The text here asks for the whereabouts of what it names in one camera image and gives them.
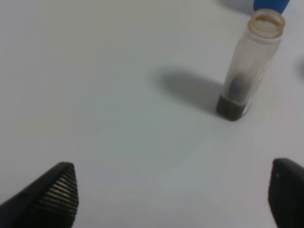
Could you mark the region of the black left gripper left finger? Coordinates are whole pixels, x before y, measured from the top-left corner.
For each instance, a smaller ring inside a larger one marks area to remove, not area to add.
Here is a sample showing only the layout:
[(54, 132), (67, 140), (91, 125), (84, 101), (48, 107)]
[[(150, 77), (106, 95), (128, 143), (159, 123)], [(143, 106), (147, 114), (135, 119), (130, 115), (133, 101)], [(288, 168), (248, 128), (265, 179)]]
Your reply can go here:
[(0, 226), (70, 228), (78, 205), (74, 164), (60, 162), (0, 205)]

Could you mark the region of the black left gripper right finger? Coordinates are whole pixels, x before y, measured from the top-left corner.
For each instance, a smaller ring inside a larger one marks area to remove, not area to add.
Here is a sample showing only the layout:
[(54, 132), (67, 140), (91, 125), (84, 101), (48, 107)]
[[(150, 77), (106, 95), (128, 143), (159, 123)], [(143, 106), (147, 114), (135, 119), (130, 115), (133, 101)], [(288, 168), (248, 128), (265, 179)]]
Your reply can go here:
[(273, 160), (268, 203), (278, 228), (304, 227), (304, 168), (288, 158)]

